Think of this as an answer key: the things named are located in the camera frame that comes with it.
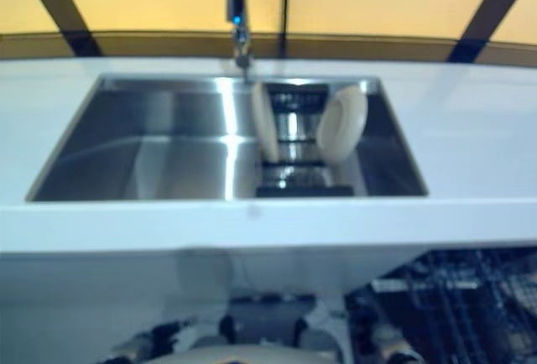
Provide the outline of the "left robot hand dark glove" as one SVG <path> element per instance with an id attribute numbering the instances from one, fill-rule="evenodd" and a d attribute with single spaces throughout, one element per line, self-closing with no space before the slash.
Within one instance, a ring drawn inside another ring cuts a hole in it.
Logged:
<path id="1" fill-rule="evenodd" d="M 174 320 L 161 325 L 157 325 L 151 331 L 153 338 L 158 341 L 171 341 L 175 335 L 178 335 L 182 330 L 187 329 L 197 322 L 196 318 L 183 320 Z"/>

